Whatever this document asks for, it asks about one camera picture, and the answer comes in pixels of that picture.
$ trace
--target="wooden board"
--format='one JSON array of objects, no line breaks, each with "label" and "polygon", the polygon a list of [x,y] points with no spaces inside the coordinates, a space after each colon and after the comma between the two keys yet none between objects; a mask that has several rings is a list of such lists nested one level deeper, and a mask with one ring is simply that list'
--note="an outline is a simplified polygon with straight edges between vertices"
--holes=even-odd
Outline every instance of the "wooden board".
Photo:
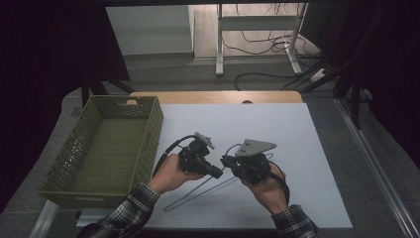
[{"label": "wooden board", "polygon": [[131,96],[157,96],[164,104],[205,103],[303,103],[296,91],[160,91],[133,92]]}]

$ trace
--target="person's left hand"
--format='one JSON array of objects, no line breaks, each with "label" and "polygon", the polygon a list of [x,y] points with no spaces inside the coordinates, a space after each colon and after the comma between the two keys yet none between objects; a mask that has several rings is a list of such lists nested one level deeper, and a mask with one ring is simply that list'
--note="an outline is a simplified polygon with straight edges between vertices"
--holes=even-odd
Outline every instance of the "person's left hand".
[{"label": "person's left hand", "polygon": [[186,173],[179,167],[179,156],[169,155],[161,164],[149,186],[157,193],[164,194],[175,190],[189,180],[202,179],[204,176],[197,173]]}]

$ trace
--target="plastic basket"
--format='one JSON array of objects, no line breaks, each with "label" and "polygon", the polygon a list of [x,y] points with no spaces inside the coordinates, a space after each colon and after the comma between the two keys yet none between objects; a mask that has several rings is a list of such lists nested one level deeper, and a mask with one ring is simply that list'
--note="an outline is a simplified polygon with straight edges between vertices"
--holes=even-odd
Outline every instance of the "plastic basket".
[{"label": "plastic basket", "polygon": [[90,97],[38,194],[63,207],[115,208],[150,180],[162,122],[157,97]]}]

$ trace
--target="wall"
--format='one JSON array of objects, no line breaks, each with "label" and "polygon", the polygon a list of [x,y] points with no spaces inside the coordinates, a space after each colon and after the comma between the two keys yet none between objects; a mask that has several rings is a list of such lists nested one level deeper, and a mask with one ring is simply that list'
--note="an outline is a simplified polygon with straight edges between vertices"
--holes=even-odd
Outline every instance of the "wall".
[{"label": "wall", "polygon": [[192,53],[188,6],[106,9],[124,56]]}]

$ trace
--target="plaid sleeve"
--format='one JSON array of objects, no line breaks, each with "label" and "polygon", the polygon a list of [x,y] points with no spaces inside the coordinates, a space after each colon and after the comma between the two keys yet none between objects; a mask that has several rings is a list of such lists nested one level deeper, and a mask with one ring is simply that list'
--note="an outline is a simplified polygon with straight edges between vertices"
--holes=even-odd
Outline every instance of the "plaid sleeve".
[{"label": "plaid sleeve", "polygon": [[91,238],[117,237],[144,225],[153,212],[159,194],[148,185],[137,185],[108,216],[98,222],[100,229]]},{"label": "plaid sleeve", "polygon": [[300,205],[291,205],[288,210],[271,218],[281,238],[317,237],[318,227],[303,212]]}]

